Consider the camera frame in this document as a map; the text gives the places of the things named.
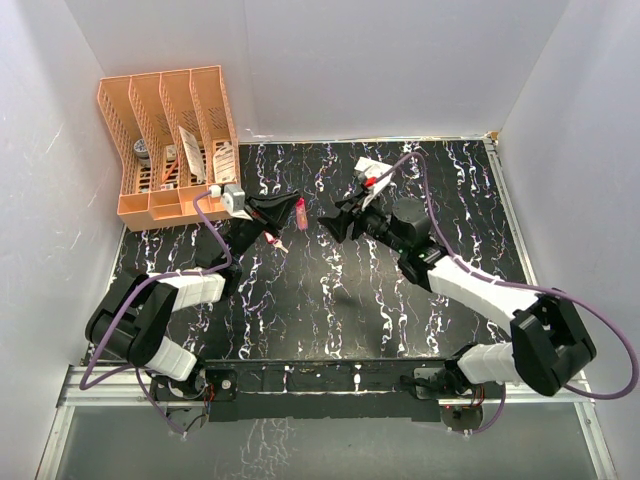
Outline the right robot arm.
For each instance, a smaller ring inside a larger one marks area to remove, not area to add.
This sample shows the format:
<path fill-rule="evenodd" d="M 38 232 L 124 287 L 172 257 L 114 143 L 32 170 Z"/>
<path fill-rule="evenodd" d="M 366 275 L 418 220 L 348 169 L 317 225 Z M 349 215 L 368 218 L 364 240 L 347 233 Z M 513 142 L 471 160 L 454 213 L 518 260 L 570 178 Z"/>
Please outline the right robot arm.
<path fill-rule="evenodd" d="M 508 288 L 497 279 L 483 281 L 479 270 L 462 268 L 436 241 L 420 201 L 402 198 L 384 212 L 377 202 L 365 204 L 356 195 L 336 206 L 336 216 L 318 220 L 336 242 L 368 235 L 398 253 L 398 268 L 410 283 L 509 332 L 508 343 L 470 344 L 446 360 L 430 379 L 440 391 L 466 397 L 487 382 L 523 382 L 552 396 L 595 359 L 596 347 L 571 302 Z"/>

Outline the pink strap keychain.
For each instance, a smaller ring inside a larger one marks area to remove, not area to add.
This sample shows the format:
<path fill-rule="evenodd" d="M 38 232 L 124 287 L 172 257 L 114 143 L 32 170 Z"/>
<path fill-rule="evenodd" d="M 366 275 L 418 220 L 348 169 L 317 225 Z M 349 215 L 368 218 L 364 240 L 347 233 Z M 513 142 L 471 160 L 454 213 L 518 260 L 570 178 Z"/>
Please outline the pink strap keychain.
<path fill-rule="evenodd" d="M 296 223 L 299 230 L 305 231 L 308 229 L 306 204 L 303 198 L 299 198 L 296 203 Z"/>

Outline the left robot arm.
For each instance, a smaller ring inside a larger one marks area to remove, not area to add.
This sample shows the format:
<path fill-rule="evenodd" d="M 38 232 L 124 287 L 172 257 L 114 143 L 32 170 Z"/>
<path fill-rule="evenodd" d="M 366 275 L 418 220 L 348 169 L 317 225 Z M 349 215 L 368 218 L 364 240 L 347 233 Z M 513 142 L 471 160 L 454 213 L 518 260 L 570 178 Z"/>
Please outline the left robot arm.
<path fill-rule="evenodd" d="M 88 320 L 85 337 L 95 347 L 90 364 L 103 352 L 125 361 L 129 367 L 149 370 L 171 381 L 182 397 L 194 399 L 206 387 L 201 361 L 166 335 L 173 313 L 199 304 L 229 298 L 237 289 L 242 270 L 240 258 L 259 238 L 276 240 L 301 199 L 300 192 L 273 196 L 222 199 L 231 212 L 226 229 L 218 231 L 199 202 L 211 190 L 196 196 L 193 206 L 208 233 L 196 241 L 195 267 L 167 273 L 132 271 L 113 281 Z"/>

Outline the silver key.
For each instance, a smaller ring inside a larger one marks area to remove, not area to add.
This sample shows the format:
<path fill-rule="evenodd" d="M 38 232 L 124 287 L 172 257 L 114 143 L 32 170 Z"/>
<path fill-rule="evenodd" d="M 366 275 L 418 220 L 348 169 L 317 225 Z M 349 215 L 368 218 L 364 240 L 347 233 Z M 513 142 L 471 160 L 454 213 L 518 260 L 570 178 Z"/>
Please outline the silver key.
<path fill-rule="evenodd" d="M 283 244 L 281 241 L 277 241 L 277 242 L 274 244 L 274 246 L 275 246 L 277 249 L 279 249 L 279 250 L 281 250 L 282 252 L 284 252 L 284 253 L 288 253 L 288 252 L 289 252 L 289 250 L 284 246 L 284 244 Z"/>

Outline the red key tag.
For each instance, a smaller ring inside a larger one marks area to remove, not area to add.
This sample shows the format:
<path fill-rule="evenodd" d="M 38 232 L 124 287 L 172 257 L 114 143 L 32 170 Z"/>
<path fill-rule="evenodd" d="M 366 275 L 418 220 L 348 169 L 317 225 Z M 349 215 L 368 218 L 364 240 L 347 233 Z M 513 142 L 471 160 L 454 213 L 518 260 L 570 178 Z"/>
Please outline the red key tag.
<path fill-rule="evenodd" d="M 265 237 L 266 242 L 269 245 L 272 245 L 272 246 L 274 246 L 276 248 L 279 248 L 281 246 L 281 241 L 278 238 L 276 238 L 275 236 L 271 235 L 269 232 L 264 232 L 264 237 Z"/>

